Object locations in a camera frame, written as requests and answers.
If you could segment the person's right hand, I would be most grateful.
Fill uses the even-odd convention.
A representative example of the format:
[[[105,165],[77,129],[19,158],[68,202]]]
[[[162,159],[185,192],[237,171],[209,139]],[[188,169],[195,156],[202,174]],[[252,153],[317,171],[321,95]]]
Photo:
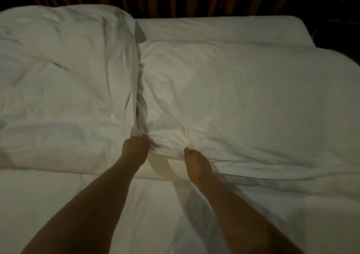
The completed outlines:
[[[195,186],[199,187],[215,177],[208,159],[201,152],[194,150],[194,155],[184,156],[184,161],[188,177]]]

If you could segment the person's left hand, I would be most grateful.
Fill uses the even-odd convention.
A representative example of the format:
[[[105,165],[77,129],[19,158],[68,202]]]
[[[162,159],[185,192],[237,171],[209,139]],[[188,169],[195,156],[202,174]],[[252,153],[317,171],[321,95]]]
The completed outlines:
[[[131,138],[124,141],[121,151],[121,160],[140,168],[146,161],[150,145],[134,145]]]

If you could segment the white pillow with grey tag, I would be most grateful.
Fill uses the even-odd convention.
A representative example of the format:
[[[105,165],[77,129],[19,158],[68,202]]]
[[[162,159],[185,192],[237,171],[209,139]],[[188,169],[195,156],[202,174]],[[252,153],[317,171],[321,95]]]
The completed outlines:
[[[108,5],[0,12],[0,169],[101,174],[137,133],[135,20]]]

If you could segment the person's right forearm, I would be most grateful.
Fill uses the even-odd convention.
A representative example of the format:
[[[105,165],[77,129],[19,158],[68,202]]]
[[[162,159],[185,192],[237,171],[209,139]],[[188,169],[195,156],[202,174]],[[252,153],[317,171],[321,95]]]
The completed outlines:
[[[205,196],[234,254],[304,254],[213,174],[189,176]]]

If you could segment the person's left forearm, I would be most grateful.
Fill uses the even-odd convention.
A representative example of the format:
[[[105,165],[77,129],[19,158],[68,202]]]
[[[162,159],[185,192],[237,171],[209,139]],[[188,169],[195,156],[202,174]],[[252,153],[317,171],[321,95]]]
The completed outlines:
[[[20,254],[109,254],[131,181],[144,162],[122,156],[50,218]]]

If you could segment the white bed sheet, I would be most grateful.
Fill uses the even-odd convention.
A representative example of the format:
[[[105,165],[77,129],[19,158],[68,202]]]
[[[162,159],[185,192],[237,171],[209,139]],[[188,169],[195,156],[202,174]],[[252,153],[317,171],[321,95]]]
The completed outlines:
[[[0,170],[0,254],[18,254],[96,175]],[[233,190],[306,254],[360,254],[360,175],[269,181]],[[230,253],[188,181],[134,179],[110,254]]]

